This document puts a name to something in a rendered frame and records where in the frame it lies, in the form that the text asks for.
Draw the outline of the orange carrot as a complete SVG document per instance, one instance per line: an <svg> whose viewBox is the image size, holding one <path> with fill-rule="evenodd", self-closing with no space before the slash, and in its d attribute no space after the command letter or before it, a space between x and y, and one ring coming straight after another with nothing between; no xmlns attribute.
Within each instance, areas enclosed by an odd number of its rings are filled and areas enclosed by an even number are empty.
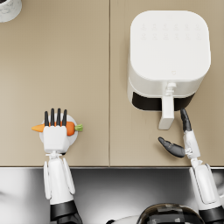
<svg viewBox="0 0 224 224"><path fill-rule="evenodd" d="M45 127L45 125L42 123L40 125L33 126L31 129L35 130L37 132L42 132L44 130L44 127ZM67 122L66 123L66 130L67 130L67 135L70 137L76 131L83 131L83 125L82 124L75 124L74 122Z"/></svg>

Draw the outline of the pale air fryer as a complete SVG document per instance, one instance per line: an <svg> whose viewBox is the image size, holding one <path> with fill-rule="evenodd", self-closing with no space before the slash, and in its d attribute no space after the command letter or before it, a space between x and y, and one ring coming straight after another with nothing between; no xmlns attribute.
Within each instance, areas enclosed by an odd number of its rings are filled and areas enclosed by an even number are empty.
<svg viewBox="0 0 224 224"><path fill-rule="evenodd" d="M172 96L186 107L211 65L207 23L187 10L147 10L130 26L128 97L138 109L160 111Z"/></svg>

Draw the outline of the small white plate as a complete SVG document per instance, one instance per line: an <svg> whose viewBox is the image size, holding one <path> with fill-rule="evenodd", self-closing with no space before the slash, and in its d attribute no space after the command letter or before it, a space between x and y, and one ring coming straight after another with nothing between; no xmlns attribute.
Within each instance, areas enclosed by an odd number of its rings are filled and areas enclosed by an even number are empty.
<svg viewBox="0 0 224 224"><path fill-rule="evenodd" d="M60 119L63 119L63 115L64 114L60 113ZM57 113L54 113L54 121L57 122ZM77 124L76 121L70 115L66 115L66 122L74 122L75 124ZM76 131L72 136L67 136L68 137L68 140L69 140L70 146L76 140L76 138L78 136L78 132L79 131ZM44 144L43 131L42 132L39 132L39 137L40 137L40 140L42 141L42 143Z"/></svg>

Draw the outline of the dark round robot body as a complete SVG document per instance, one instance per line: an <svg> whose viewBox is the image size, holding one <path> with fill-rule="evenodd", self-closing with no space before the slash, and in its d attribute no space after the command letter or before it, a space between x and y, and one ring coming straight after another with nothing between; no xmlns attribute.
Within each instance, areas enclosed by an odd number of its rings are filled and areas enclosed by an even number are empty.
<svg viewBox="0 0 224 224"><path fill-rule="evenodd" d="M148 206L139 216L108 220L106 224L205 224L205 222L188 206L162 203Z"/></svg>

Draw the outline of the white marbled pot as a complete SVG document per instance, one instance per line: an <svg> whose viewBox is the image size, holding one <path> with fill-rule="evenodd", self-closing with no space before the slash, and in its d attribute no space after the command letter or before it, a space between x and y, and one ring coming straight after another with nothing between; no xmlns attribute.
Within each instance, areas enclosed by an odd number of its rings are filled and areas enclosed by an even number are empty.
<svg viewBox="0 0 224 224"><path fill-rule="evenodd" d="M9 22L22 10L21 0L0 0L0 23Z"/></svg>

